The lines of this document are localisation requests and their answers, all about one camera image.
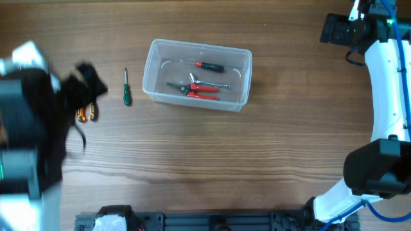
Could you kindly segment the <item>orange black pliers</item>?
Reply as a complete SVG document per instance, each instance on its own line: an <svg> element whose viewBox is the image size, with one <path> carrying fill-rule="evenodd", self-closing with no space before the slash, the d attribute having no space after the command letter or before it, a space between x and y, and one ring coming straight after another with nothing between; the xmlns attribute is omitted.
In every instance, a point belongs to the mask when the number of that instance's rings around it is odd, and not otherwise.
<svg viewBox="0 0 411 231"><path fill-rule="evenodd" d="M89 114L88 118L86 118L86 114L85 114L86 108L85 107L80 108L80 109L77 110L76 116L77 116L77 120L79 122L86 123L87 120L90 120L92 122L96 122L98 120L99 110L98 110L97 102L92 102L89 105L89 108L90 108L90 114Z"/></svg>

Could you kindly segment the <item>red handled wire cutters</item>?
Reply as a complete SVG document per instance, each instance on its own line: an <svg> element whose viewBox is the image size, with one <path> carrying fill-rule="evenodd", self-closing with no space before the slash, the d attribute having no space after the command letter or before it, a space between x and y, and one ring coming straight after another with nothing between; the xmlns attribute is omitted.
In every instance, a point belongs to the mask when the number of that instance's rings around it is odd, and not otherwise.
<svg viewBox="0 0 411 231"><path fill-rule="evenodd" d="M183 95L189 98L198 98L198 99L208 99L208 100L218 100L218 96L205 96L199 94L199 92L214 93L218 92L218 87L201 87L195 83L190 83L187 85L179 85L175 83L167 83L168 86L177 89Z"/></svg>

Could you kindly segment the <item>silver L socket wrench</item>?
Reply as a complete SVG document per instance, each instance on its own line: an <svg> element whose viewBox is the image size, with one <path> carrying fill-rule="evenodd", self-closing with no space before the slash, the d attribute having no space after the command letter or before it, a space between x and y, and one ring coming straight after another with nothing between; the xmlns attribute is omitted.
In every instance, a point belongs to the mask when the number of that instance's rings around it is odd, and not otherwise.
<svg viewBox="0 0 411 231"><path fill-rule="evenodd" d="M201 81L197 79L197 77L193 73L189 74L189 79L191 80L192 83L195 83L198 85L208 85L208 86L219 87L219 88L224 88L224 89L229 89L231 87L230 85Z"/></svg>

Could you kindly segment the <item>black red screwdriver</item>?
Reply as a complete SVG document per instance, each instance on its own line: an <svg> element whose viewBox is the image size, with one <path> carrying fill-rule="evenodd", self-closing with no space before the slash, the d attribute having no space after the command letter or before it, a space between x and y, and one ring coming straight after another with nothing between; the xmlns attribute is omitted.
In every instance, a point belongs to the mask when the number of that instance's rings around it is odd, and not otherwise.
<svg viewBox="0 0 411 231"><path fill-rule="evenodd" d="M187 63L187 64L193 64L196 67L206 69L209 71L213 71L216 73L223 73L225 70L224 66L218 65L218 64L210 64L207 62L189 62L189 61L184 61L184 60L182 60L182 62Z"/></svg>

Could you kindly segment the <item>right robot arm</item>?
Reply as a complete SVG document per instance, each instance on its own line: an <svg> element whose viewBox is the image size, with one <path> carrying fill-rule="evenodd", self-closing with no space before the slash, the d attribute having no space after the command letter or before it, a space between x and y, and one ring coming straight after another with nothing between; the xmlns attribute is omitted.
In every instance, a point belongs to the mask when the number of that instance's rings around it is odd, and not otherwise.
<svg viewBox="0 0 411 231"><path fill-rule="evenodd" d="M410 20L395 1L356 0L349 15L329 14L321 42L364 57L371 77L369 144L348 154L343 177L300 210L301 229L352 230L358 210L410 193Z"/></svg>

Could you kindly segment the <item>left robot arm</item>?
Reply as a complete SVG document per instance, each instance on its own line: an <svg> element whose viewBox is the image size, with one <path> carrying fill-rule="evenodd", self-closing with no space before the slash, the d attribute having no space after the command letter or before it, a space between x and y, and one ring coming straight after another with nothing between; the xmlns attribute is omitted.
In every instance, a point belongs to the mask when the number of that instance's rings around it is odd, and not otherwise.
<svg viewBox="0 0 411 231"><path fill-rule="evenodd" d="M106 91L89 62L55 75L32 41L1 59L2 230L60 230L67 134Z"/></svg>

